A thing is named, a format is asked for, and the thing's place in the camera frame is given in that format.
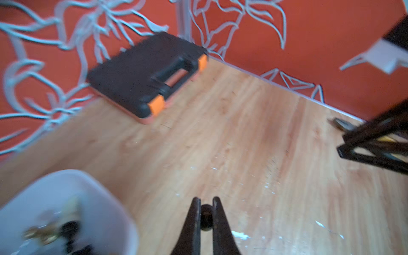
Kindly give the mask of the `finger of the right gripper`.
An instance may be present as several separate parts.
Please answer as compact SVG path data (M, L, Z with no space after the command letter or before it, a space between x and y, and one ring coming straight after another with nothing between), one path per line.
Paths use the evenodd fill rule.
M404 100L377 115L370 121L357 126L343 135L344 142L356 143L408 130L408 101Z
M408 174L408 143L372 141L358 145L345 143L337 148L343 159Z

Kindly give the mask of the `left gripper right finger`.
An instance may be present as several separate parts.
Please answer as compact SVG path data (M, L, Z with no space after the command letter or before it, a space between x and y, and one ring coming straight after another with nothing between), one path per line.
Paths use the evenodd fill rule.
M212 226L213 254L241 255L219 197L212 200Z

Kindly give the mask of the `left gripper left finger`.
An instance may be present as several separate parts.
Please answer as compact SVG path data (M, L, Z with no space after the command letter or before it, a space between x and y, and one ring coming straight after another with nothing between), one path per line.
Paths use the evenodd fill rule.
M171 255L199 255L201 249L201 200L194 197Z

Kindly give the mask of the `black piece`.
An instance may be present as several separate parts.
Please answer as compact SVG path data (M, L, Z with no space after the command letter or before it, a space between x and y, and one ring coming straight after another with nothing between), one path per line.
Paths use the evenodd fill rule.
M66 239L65 252L67 255L93 255L93 247L87 245L82 249L74 251L75 236L80 231L78 221L69 221L60 227L59 236Z

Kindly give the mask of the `gold and black pawn pair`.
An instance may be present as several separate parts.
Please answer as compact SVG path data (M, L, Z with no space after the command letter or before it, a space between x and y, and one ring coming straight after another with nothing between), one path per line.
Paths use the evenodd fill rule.
M55 223L49 223L44 226L32 226L23 232L24 240L35 239L41 245L48 245L55 242L59 238L59 230Z

